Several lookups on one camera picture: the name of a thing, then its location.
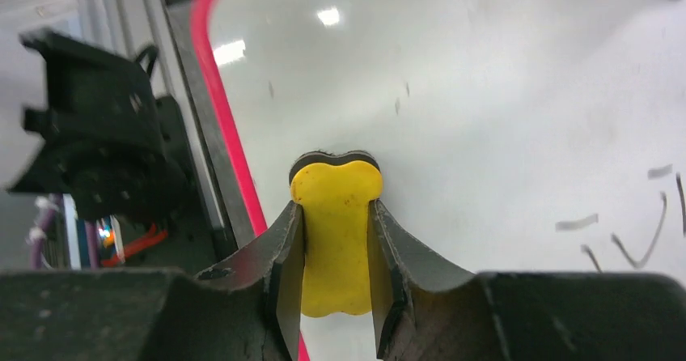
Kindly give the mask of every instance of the whiteboard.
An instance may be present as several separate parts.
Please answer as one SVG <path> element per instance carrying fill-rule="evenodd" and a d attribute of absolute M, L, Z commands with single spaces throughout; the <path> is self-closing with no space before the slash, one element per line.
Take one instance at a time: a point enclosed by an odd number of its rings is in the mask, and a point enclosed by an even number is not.
<path fill-rule="evenodd" d="M 684 0 L 214 0 L 207 33 L 267 224 L 301 154 L 363 149 L 400 224 L 468 270 L 594 271 L 587 246 L 633 271 L 612 236 L 639 259 L 664 211 L 639 270 L 685 283 L 684 15 Z M 368 315 L 302 329 L 314 360 L 374 359 Z"/>

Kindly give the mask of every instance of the red border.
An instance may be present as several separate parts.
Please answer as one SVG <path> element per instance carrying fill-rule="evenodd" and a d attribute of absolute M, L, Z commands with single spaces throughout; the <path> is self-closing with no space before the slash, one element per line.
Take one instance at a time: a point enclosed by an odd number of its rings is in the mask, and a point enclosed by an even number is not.
<path fill-rule="evenodd" d="M 197 60 L 200 62 L 202 76 L 205 78 L 205 85 L 210 93 L 214 112 L 217 115 L 219 129 L 222 131 L 224 143 L 227 146 L 231 166 L 234 168 L 240 194 L 248 211 L 250 224 L 258 236 L 267 230 L 267 223 L 265 215 L 262 213 L 262 206 L 260 205 L 260 199 L 257 197 L 255 185 L 252 183 L 248 161 L 245 159 L 243 145 L 241 145 L 234 117 L 231 114 L 227 93 L 224 90 L 217 63 L 214 61 L 214 53 L 210 37 L 208 36 L 210 15 L 215 2 L 216 0 L 195 0 L 191 12 L 191 37 L 193 38 Z M 310 361 L 302 334 L 300 335 L 298 360 Z"/>

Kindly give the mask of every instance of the pink whiteboard edge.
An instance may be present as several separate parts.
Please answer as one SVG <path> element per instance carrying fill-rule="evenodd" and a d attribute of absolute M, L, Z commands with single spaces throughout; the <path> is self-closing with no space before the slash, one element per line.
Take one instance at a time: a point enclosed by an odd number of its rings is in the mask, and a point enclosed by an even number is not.
<path fill-rule="evenodd" d="M 219 129 L 222 131 L 224 143 L 227 146 L 227 153 L 231 160 L 231 166 L 234 168 L 236 180 L 240 194 L 245 202 L 245 208 L 248 211 L 250 224 L 258 236 L 267 230 L 267 223 L 265 215 L 262 212 L 260 200 L 257 197 L 255 185 L 252 183 L 252 176 L 248 161 L 245 159 L 243 152 L 243 145 L 240 142 L 238 130 L 234 122 L 233 114 L 231 114 L 231 107 L 227 99 L 224 84 L 219 74 L 219 68 L 214 60 L 214 53 L 212 44 L 210 43 L 209 29 L 210 29 L 210 15 L 215 0 L 195 0 L 193 9 L 191 11 L 191 37 L 193 39 L 193 47 L 197 55 L 197 60 L 200 64 L 202 76 L 205 79 L 214 106 L 214 112 L 217 115 Z M 302 334 L 299 341 L 299 361 L 310 361 L 310 356 L 305 347 L 305 341 Z"/>

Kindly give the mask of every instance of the red object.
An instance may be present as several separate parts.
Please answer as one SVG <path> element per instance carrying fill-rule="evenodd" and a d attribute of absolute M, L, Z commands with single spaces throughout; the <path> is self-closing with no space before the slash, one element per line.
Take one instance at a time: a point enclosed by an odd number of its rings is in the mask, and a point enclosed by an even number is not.
<path fill-rule="evenodd" d="M 205 84 L 214 106 L 214 113 L 219 122 L 219 129 L 224 137 L 224 144 L 227 147 L 231 166 L 234 168 L 240 194 L 248 211 L 252 230 L 258 236 L 267 230 L 267 223 L 265 215 L 262 213 L 262 206 L 260 205 L 260 199 L 257 197 L 255 185 L 252 183 L 248 161 L 245 159 L 243 145 L 240 142 L 233 114 L 231 114 L 231 107 L 229 106 L 227 94 L 224 91 L 222 78 L 219 76 L 219 68 L 214 60 L 212 44 L 208 36 L 210 15 L 215 1 L 195 0 L 191 13 L 191 37 L 193 38 L 197 59 L 200 62 L 202 75 L 205 78 Z M 310 361 L 302 334 L 300 335 L 298 359 L 299 361 Z"/>
<path fill-rule="evenodd" d="M 157 245 L 169 236 L 166 230 L 157 232 L 157 226 L 152 225 L 148 232 L 141 238 L 124 246 L 124 259 L 134 254 L 138 254 L 151 246 Z M 119 265 L 119 256 L 114 255 L 106 260 L 102 260 L 100 265 L 107 268 Z"/>

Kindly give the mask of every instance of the drawn line on whiteboard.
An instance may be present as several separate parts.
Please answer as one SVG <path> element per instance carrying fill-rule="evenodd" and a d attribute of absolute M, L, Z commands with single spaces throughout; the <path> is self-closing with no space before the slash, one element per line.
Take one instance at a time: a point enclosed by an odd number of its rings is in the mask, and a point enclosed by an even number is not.
<path fill-rule="evenodd" d="M 676 189 L 679 190 L 679 200 L 681 201 L 681 228 L 684 229 L 686 237 L 686 202 L 684 201 L 684 187 L 681 185 L 681 174 L 676 174 Z"/>
<path fill-rule="evenodd" d="M 581 245 L 581 252 L 586 254 L 588 258 L 591 259 L 591 262 L 593 263 L 593 266 L 595 267 L 595 270 L 598 271 L 598 273 L 603 273 L 603 270 L 600 269 L 600 264 L 598 264 L 598 259 L 595 258 L 595 254 L 593 254 L 593 251 L 588 245 Z"/>
<path fill-rule="evenodd" d="M 624 244 L 622 244 L 620 237 L 618 237 L 616 234 L 612 234 L 612 243 L 617 245 L 617 248 L 619 248 L 620 252 L 622 253 L 622 256 L 626 259 L 626 261 L 631 264 L 631 266 L 635 270 L 639 270 L 646 266 L 648 263 L 648 260 L 650 259 L 650 256 L 653 254 L 653 250 L 655 249 L 655 245 L 658 243 L 658 239 L 660 237 L 660 233 L 663 230 L 663 224 L 664 224 L 664 219 L 665 215 L 667 214 L 667 195 L 664 192 L 660 193 L 660 197 L 663 200 L 663 214 L 660 216 L 660 223 L 658 223 L 658 228 L 655 230 L 655 235 L 653 236 L 653 240 L 650 242 L 650 246 L 648 247 L 648 250 L 646 251 L 646 254 L 643 255 L 641 260 L 635 260 L 629 252 L 627 252 L 626 248 L 624 247 Z"/>
<path fill-rule="evenodd" d="M 577 219 L 574 221 L 560 221 L 555 223 L 556 231 L 577 231 L 583 229 L 584 227 L 589 227 L 590 225 L 598 223 L 598 213 L 591 214 L 586 218 Z"/>
<path fill-rule="evenodd" d="M 660 179 L 671 174 L 672 166 L 671 164 L 665 165 L 664 167 L 651 168 L 648 170 L 648 179 Z"/>

